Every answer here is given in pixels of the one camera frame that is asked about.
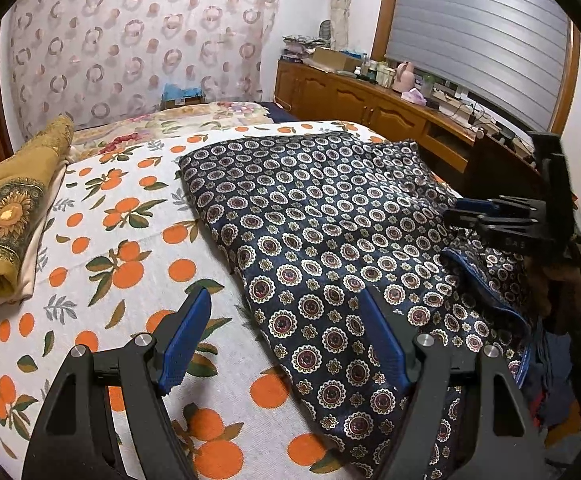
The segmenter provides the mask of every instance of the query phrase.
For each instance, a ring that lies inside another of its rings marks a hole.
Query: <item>metal screw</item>
[[[417,343],[421,346],[433,346],[435,344],[435,338],[430,334],[419,334],[417,336]]]
[[[85,353],[86,353],[86,347],[84,345],[73,346],[70,349],[70,354],[72,355],[72,357],[81,357]]]
[[[493,345],[486,345],[483,347],[483,353],[488,357],[499,357],[499,349]]]
[[[148,346],[152,340],[153,337],[150,334],[139,334],[135,338],[135,344],[137,346]]]

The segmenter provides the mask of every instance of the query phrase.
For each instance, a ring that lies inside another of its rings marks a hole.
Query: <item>kettle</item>
[[[397,67],[393,90],[395,92],[408,92],[414,88],[414,65],[404,61]]]

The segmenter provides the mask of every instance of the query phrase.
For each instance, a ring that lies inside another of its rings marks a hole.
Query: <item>dark patterned blanket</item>
[[[365,334],[357,294],[366,283],[444,345],[495,345],[523,380],[521,259],[443,225],[455,199],[414,142],[254,137],[196,150],[180,168],[312,419],[367,478],[407,398],[387,384]],[[449,389],[429,479],[453,467],[461,399],[461,388]]]

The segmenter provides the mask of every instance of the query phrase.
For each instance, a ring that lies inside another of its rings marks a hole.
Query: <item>wooden window frame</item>
[[[397,0],[381,0],[377,28],[375,30],[375,41],[373,42],[370,57],[381,61],[385,57],[390,39],[390,30],[393,26],[395,6]],[[581,51],[581,35],[573,21],[568,19],[566,56],[563,64],[563,74],[561,76],[561,86],[557,95],[557,103],[553,116],[550,120],[548,131],[554,134],[563,134],[568,114],[573,105],[574,89],[577,83],[579,72],[579,53]]]

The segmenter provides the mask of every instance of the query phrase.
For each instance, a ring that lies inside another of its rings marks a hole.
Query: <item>sunflower design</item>
[[[30,219],[32,198],[27,192],[11,191],[0,200],[0,238],[20,238]]]

